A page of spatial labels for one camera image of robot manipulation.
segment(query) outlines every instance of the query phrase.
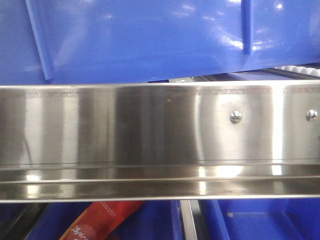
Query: blue storage box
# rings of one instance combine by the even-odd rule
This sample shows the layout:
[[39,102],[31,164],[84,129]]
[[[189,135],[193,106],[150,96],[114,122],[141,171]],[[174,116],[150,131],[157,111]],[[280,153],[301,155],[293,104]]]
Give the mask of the blue storage box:
[[[90,202],[51,203],[27,240],[57,240]],[[109,236],[119,240],[182,240],[179,201],[147,201]]]
[[320,62],[318,0],[7,0],[0,85],[150,82]]
[[319,240],[320,199],[201,202],[211,240]]

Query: brushed metal surface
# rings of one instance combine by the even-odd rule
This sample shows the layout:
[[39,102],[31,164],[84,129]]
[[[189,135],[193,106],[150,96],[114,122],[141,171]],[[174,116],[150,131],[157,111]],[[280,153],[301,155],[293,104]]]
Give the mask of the brushed metal surface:
[[1,86],[0,202],[320,196],[320,119],[306,120],[319,93],[318,80]]

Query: shelf lip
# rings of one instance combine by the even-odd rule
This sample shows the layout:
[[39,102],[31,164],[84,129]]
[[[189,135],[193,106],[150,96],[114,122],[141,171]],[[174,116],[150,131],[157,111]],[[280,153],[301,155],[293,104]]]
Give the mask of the shelf lip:
[[[274,166],[280,166],[283,175],[272,175]],[[228,168],[233,167],[241,171],[231,177]],[[51,180],[19,178],[58,177],[70,169],[0,171],[0,203],[320,197],[319,164],[179,166],[179,173],[177,168],[171,167],[171,174],[159,166],[112,168],[113,174],[105,178],[101,176],[108,167],[80,168],[74,169],[77,178]],[[155,171],[158,176],[152,177]]]
[[[26,190],[37,190],[33,193]],[[320,178],[0,184],[0,203],[318,198]]]
[[319,196],[317,112],[320,80],[0,86],[0,202]]

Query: screw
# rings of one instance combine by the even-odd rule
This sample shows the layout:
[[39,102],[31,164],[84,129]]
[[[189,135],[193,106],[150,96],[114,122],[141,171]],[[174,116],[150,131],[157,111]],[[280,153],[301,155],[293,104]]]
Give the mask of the screw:
[[238,124],[241,121],[241,119],[242,119],[242,114],[239,111],[234,111],[230,115],[230,121],[233,124]]
[[318,113],[313,109],[309,110],[305,116],[305,118],[310,122],[313,122],[317,117],[318,117]]

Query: white object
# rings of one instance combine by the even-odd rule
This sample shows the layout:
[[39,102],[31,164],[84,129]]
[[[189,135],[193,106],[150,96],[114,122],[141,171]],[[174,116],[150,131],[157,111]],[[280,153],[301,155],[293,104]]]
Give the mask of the white object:
[[305,69],[304,66],[295,66],[295,67],[292,69],[292,72],[295,72],[295,73],[300,74],[303,69]]
[[306,75],[310,75],[313,70],[316,70],[316,69],[313,67],[305,67],[304,69],[302,69],[301,73],[306,74]]
[[285,66],[285,67],[284,67],[284,70],[285,70],[285,71],[290,71],[290,72],[292,72],[292,70],[294,69],[294,67],[296,67],[296,66],[294,66],[294,65]]

